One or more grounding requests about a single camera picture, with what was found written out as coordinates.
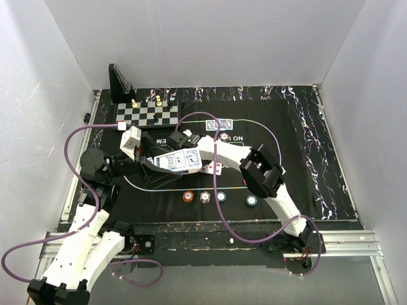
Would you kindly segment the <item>blue playing card box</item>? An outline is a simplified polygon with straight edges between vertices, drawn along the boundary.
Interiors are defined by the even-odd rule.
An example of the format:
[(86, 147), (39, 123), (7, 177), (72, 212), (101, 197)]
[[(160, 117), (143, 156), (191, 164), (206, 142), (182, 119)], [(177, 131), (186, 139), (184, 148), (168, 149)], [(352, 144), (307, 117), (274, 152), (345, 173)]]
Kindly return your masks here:
[(197, 173), (203, 167), (200, 151), (196, 148), (180, 149), (153, 158), (158, 168), (180, 173), (181, 175)]

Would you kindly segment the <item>pink blue chips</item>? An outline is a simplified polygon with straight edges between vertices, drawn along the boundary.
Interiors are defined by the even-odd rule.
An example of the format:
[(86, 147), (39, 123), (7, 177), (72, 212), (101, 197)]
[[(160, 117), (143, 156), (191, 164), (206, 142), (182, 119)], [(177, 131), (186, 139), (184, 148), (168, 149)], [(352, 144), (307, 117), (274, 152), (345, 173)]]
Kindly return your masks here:
[(221, 140), (225, 141), (225, 142), (228, 142), (228, 141), (230, 141), (230, 136), (227, 133), (223, 133), (221, 135)]

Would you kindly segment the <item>orange red chip stack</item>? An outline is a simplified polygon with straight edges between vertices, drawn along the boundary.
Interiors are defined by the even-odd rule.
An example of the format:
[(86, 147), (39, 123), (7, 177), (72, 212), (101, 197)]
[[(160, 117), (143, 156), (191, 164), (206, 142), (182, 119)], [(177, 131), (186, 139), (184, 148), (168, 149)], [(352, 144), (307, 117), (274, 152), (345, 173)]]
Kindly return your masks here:
[(194, 194), (192, 191), (185, 191), (183, 193), (183, 201), (185, 203), (191, 203), (194, 199)]

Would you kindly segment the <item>pink blue chip stack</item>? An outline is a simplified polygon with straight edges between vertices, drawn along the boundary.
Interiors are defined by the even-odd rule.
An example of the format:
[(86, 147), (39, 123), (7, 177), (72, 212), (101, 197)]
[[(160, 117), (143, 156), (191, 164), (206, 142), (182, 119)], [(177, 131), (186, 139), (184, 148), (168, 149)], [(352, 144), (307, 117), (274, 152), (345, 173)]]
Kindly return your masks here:
[(204, 192), (200, 193), (200, 201), (201, 201), (201, 203), (207, 204), (207, 203), (210, 202), (210, 199), (211, 199), (211, 195), (210, 195), (209, 192), (204, 191)]

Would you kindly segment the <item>green blue chip stack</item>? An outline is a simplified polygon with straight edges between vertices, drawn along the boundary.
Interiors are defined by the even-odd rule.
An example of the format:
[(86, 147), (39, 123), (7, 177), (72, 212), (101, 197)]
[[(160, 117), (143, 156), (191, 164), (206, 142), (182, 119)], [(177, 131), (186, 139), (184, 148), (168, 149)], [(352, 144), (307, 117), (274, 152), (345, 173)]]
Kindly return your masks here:
[(218, 192), (217, 193), (217, 199), (220, 203), (223, 203), (226, 201), (226, 194), (224, 192)]

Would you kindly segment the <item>green chips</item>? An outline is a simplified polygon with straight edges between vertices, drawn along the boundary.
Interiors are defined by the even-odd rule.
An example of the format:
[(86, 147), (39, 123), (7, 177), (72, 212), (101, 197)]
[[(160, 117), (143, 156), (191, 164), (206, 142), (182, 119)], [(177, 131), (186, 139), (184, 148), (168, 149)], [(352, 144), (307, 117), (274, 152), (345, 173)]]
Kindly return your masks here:
[(258, 202), (257, 197), (253, 195), (249, 195), (245, 200), (245, 203), (248, 207), (255, 207), (257, 205), (257, 202)]

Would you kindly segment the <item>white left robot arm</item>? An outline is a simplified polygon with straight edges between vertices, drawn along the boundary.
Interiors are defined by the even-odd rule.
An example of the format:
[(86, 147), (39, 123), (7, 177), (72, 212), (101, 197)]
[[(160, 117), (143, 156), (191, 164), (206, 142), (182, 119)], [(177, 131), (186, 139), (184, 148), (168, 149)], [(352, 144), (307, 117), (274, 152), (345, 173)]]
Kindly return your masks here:
[(147, 132), (132, 126), (122, 134), (116, 156), (96, 147), (82, 153), (77, 176), (83, 185), (83, 200), (53, 262), (41, 278), (29, 283), (27, 292), (34, 304), (88, 304), (95, 282), (113, 257), (135, 248), (132, 225), (104, 224), (120, 190), (112, 182), (115, 177), (163, 172), (148, 161), (149, 148), (160, 151)]

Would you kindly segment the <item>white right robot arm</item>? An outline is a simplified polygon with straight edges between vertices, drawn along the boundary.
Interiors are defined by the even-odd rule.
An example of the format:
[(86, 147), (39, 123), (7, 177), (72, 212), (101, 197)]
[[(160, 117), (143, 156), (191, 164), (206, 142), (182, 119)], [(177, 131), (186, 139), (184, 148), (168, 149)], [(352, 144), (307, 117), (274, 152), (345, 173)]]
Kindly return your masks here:
[(309, 217), (300, 214), (284, 182), (284, 169), (265, 145), (236, 146), (210, 136), (202, 137), (177, 130), (171, 133), (167, 143), (175, 152), (182, 149), (196, 149), (202, 160), (221, 163), (239, 171), (248, 190), (253, 195), (264, 199), (282, 224), (280, 229), (265, 238), (245, 239), (229, 226), (222, 213), (220, 202), (216, 199), (221, 221), (234, 238), (244, 243), (262, 244), (283, 233), (289, 248), (294, 252), (300, 253), (310, 246), (310, 237), (318, 229)]

